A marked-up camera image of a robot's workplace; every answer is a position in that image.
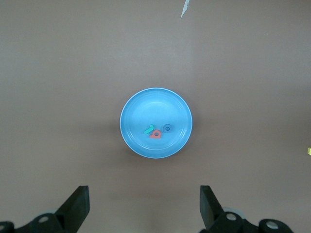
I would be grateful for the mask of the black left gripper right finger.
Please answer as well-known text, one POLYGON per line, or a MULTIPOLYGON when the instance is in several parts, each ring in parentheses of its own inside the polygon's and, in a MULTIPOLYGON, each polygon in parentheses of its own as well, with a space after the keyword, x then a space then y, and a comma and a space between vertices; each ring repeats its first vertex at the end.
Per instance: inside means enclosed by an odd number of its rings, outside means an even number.
POLYGON ((291 233, 291 228, 276 219, 262 219, 253 225, 239 214, 225 211, 211 187, 200 186, 200 213, 205 228, 202 233, 291 233))

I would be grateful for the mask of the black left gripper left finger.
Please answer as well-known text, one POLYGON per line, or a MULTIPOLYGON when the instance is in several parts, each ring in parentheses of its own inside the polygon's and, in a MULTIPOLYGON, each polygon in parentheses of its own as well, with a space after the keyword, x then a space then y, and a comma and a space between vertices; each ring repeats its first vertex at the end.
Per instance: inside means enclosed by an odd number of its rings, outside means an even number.
POLYGON ((89 187, 79 186, 55 213, 37 216, 26 225, 15 228, 2 221, 2 233, 76 233, 89 213, 89 187))

